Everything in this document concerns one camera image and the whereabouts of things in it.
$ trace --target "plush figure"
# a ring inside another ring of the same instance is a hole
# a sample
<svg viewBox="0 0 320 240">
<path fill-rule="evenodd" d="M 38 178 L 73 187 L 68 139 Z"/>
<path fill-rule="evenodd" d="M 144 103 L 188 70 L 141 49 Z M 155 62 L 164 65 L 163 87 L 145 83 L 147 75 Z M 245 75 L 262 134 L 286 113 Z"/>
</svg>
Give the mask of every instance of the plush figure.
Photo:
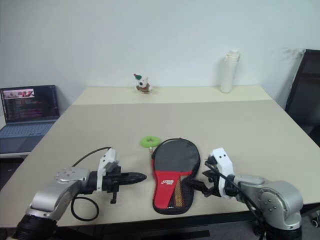
<svg viewBox="0 0 320 240">
<path fill-rule="evenodd" d="M 152 87 L 148 83 L 148 77 L 147 76 L 141 76 L 134 74 L 135 79 L 137 80 L 136 89 L 144 94 L 150 93 Z"/>
</svg>

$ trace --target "white wall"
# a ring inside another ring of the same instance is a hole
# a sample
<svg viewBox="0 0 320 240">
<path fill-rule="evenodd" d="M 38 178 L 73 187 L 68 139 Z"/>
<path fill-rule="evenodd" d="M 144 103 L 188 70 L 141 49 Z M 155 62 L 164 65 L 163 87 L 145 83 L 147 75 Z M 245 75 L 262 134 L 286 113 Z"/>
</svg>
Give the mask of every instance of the white wall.
<svg viewBox="0 0 320 240">
<path fill-rule="evenodd" d="M 229 49 L 235 83 L 282 106 L 304 48 L 320 49 L 319 0 L 1 0 L 0 87 L 212 86 Z"/>
</svg>

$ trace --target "green donut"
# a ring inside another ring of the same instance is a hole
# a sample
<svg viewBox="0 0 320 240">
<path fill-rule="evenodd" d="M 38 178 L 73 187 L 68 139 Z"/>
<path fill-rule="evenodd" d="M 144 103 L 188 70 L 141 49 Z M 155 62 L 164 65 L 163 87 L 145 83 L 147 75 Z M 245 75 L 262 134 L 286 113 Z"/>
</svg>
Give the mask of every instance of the green donut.
<svg viewBox="0 0 320 240">
<path fill-rule="evenodd" d="M 156 136 L 145 136 L 141 139 L 140 145 L 144 148 L 153 148 L 160 144 L 160 138 Z"/>
</svg>

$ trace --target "white table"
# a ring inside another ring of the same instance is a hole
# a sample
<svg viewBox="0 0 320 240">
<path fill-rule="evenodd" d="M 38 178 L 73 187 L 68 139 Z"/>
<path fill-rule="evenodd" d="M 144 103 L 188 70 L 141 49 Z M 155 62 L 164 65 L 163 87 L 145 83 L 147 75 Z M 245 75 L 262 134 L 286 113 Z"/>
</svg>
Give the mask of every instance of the white table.
<svg viewBox="0 0 320 240">
<path fill-rule="evenodd" d="M 260 86 L 239 86 L 229 93 L 214 87 L 155 89 L 142 94 L 133 88 L 92 87 L 53 125 L 48 134 L 16 170 L 0 192 L 0 227 L 14 227 L 21 220 L 37 190 L 57 171 L 71 166 L 86 153 L 112 146 L 123 172 L 141 172 L 147 179 L 120 186 L 117 203 L 111 193 L 90 197 L 100 206 L 92 222 L 75 219 L 68 209 L 59 226 L 124 223 L 246 211 L 234 199 L 205 198 L 196 192 L 189 209 L 181 215 L 161 215 L 153 210 L 154 179 L 149 151 L 140 147 L 146 135 L 162 140 L 186 138 L 198 147 L 203 162 L 214 148 L 224 147 L 236 174 L 285 180 L 302 193 L 305 204 L 320 202 L 315 190 L 320 169 L 320 148 Z M 103 151 L 79 167 L 96 170 Z M 89 203 L 78 202 L 76 212 L 92 217 Z"/>
</svg>

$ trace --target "floor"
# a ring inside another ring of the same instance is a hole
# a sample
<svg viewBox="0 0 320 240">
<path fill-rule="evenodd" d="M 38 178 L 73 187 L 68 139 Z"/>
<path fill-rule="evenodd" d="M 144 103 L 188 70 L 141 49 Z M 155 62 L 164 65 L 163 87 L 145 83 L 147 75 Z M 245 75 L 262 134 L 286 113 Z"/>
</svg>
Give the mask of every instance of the floor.
<svg viewBox="0 0 320 240">
<path fill-rule="evenodd" d="M 13 175 L 22 158 L 12 158 L 10 160 L 1 159 L 0 162 L 0 189 L 6 184 Z M 95 226 L 75 226 L 72 229 L 90 236 L 97 236 L 98 228 Z M 6 230 L 9 235 L 13 229 Z M 167 230 L 149 230 L 126 234 L 104 235 L 104 240 L 257 240 L 259 239 L 253 232 L 253 224 L 249 221 L 238 221 L 228 223 L 216 223 L 197 227 L 167 229 Z M 320 228 L 311 225 L 309 218 L 302 218 L 303 240 L 320 240 Z M 4 236 L 4 230 L 0 231 L 1 240 Z"/>
<path fill-rule="evenodd" d="M 79 227 L 78 231 L 91 235 L 92 226 Z M 103 240 L 258 240 L 249 221 L 216 223 L 197 227 L 136 232 L 132 234 L 104 235 Z M 302 240 L 319 240 L 320 228 L 311 225 L 308 217 L 302 218 Z"/>
<path fill-rule="evenodd" d="M 0 159 L 0 191 L 23 161 L 23 158 Z"/>
</svg>

